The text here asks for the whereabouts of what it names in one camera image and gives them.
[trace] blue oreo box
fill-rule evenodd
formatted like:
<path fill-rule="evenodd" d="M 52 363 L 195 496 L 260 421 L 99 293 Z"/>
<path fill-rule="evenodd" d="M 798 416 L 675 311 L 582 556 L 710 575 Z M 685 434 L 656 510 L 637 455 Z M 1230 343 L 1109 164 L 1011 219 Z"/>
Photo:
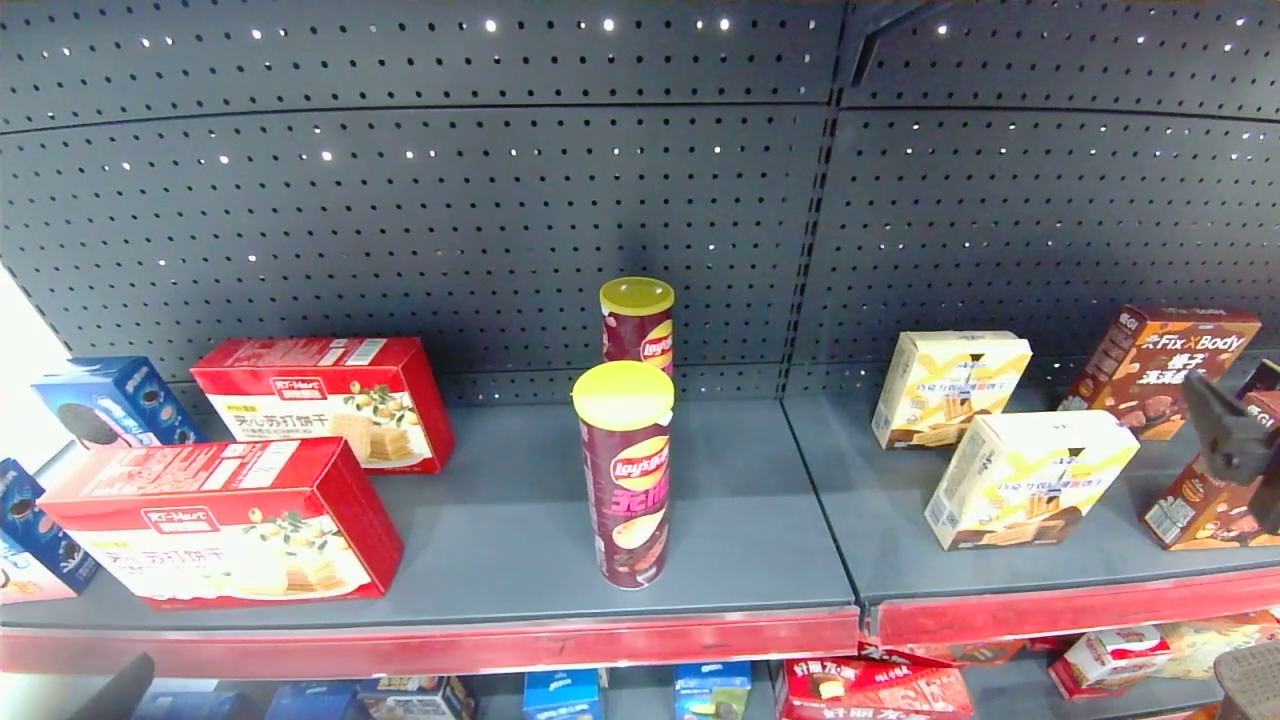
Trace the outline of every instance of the blue oreo box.
<path fill-rule="evenodd" d="M 525 720 L 604 720 L 604 678 L 599 670 L 525 674 Z"/>
<path fill-rule="evenodd" d="M 741 720 L 750 691 L 750 662 L 678 665 L 676 720 Z"/>
<path fill-rule="evenodd" d="M 239 692 L 147 693 L 133 720 L 246 720 L 252 710 Z"/>
<path fill-rule="evenodd" d="M 205 442 L 146 357 L 76 357 L 31 387 L 90 450 Z"/>
<path fill-rule="evenodd" d="M 97 561 L 36 503 L 40 487 L 17 460 L 0 460 L 0 603 L 76 597 Z"/>
<path fill-rule="evenodd" d="M 283 683 L 265 720 L 370 720 L 357 689 L 356 680 Z"/>

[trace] blue box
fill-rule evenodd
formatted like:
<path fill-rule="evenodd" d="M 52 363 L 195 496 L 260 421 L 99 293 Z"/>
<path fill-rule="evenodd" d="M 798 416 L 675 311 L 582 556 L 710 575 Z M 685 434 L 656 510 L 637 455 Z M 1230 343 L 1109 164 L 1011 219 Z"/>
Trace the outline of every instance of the blue box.
<path fill-rule="evenodd" d="M 370 720 L 357 689 L 355 680 L 283 683 L 265 720 Z"/>
<path fill-rule="evenodd" d="M 76 597 L 97 561 L 36 503 L 40 487 L 17 460 L 0 460 L 0 602 Z"/>
<path fill-rule="evenodd" d="M 241 692 L 147 693 L 133 720 L 243 720 L 250 707 Z"/>
<path fill-rule="evenodd" d="M 476 701 L 456 675 L 389 675 L 360 682 L 374 720 L 474 720 Z"/>
<path fill-rule="evenodd" d="M 525 674 L 525 720 L 604 720 L 600 670 L 550 670 Z"/>
<path fill-rule="evenodd" d="M 676 667 L 676 720 L 741 720 L 751 692 L 751 664 L 705 662 Z"/>
<path fill-rule="evenodd" d="M 205 442 L 146 357 L 72 359 L 31 387 L 90 450 Z"/>

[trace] yellow lid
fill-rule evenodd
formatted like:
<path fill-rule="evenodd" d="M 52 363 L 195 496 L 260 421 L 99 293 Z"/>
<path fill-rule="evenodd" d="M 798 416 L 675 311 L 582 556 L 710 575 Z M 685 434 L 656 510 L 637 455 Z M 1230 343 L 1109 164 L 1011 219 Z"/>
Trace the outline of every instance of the yellow lid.
<path fill-rule="evenodd" d="M 614 278 L 600 286 L 600 306 L 618 315 L 653 315 L 675 304 L 676 291 L 654 278 Z"/>
<path fill-rule="evenodd" d="M 616 360 L 582 373 L 572 396 L 573 410 L 586 424 L 628 432 L 664 423 L 676 405 L 676 386 L 653 365 Z"/>

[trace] lay's chip can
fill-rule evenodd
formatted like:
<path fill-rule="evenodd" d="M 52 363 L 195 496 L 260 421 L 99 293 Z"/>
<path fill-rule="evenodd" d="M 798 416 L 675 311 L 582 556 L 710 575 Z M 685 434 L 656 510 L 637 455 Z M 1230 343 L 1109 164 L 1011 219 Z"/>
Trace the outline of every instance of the lay's chip can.
<path fill-rule="evenodd" d="M 596 365 L 573 383 L 595 556 L 623 589 L 652 584 L 666 564 L 675 400 L 671 378 L 635 360 Z"/>
<path fill-rule="evenodd" d="M 654 278 L 617 278 L 600 287 L 604 360 L 639 360 L 675 377 L 671 307 L 676 291 Z"/>

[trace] red package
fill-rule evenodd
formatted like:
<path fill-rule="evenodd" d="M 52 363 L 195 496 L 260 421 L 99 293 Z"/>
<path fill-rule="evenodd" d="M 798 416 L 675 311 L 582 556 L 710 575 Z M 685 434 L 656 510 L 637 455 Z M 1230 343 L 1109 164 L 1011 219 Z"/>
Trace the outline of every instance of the red package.
<path fill-rule="evenodd" d="M 785 660 L 774 693 L 782 720 L 973 717 L 969 688 L 955 667 L 845 657 Z"/>
<path fill-rule="evenodd" d="M 453 452 L 417 338 L 229 340 L 191 374 L 236 439 L 342 436 L 370 473 L 439 473 Z"/>
<path fill-rule="evenodd" d="M 96 450 L 40 506 L 157 610 L 381 597 L 404 550 L 337 437 Z"/>

